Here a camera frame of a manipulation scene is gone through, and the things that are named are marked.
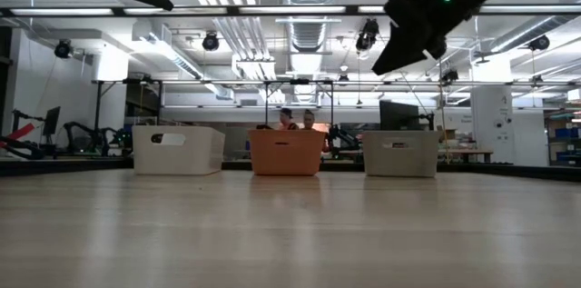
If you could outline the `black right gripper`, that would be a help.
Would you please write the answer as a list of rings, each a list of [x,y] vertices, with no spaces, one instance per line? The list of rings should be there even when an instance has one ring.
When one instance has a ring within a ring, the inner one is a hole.
[[[447,51],[446,36],[467,21],[481,6],[481,0],[402,0],[399,27],[390,28],[390,39],[372,66],[375,74],[386,74]]]

